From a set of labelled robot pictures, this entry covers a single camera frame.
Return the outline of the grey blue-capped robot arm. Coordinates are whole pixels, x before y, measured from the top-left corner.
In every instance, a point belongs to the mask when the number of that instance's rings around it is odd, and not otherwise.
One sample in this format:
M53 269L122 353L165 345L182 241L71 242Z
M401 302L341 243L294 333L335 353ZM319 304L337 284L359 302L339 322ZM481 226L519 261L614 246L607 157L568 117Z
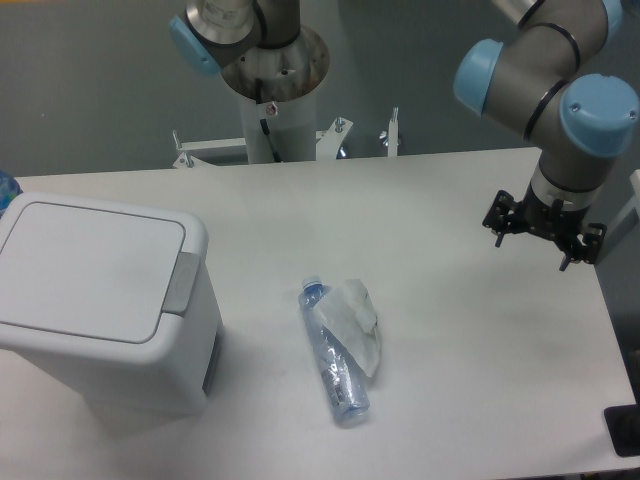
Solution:
M634 89L581 68L616 35L617 1L502 1L511 44L476 43L455 73L455 98L541 152L521 200L499 191L483 224L497 239L527 233L556 245L565 264L593 264L605 225L585 217L639 121ZM190 1L168 25L184 60L221 76L239 97L252 163L319 158L315 93L327 76L325 42L296 1Z

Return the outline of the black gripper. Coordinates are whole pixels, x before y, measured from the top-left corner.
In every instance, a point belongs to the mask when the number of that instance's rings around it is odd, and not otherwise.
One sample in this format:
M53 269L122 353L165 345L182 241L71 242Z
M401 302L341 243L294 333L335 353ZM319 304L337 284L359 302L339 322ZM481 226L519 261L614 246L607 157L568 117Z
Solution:
M564 257L559 270L572 263L594 265L604 244L607 226L589 223L582 226L589 207L569 208L560 199L543 201L529 185L521 201L505 190L499 190L482 225L496 237L499 248L506 235L528 233L558 245Z

